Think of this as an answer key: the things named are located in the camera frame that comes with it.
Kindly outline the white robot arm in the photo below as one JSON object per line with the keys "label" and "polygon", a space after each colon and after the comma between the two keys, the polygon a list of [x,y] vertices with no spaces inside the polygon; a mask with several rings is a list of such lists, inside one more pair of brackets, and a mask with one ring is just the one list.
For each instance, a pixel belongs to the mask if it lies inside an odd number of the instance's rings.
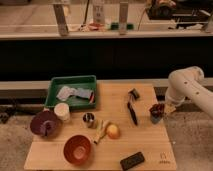
{"label": "white robot arm", "polygon": [[213,92],[200,84],[203,79],[204,72],[198,66],[172,71],[168,77],[166,103],[178,107],[189,98],[213,118]]}

